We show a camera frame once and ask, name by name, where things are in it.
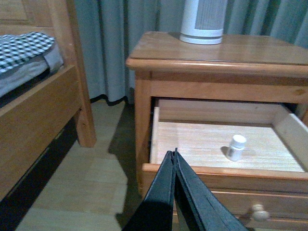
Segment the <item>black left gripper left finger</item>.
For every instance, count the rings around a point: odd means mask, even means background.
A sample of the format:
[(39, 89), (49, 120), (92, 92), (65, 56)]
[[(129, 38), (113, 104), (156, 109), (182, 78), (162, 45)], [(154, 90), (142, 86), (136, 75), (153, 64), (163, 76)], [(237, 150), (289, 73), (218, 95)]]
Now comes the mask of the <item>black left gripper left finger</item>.
[(124, 231), (172, 230), (175, 168), (174, 153), (168, 151), (143, 201)]

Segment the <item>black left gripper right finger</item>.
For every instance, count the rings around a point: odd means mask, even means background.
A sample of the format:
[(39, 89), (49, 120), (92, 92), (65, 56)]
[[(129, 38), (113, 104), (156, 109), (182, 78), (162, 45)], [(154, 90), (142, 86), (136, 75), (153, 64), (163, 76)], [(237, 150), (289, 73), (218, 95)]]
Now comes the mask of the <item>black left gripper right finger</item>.
[(175, 202), (181, 231), (246, 231), (189, 164), (174, 151)]

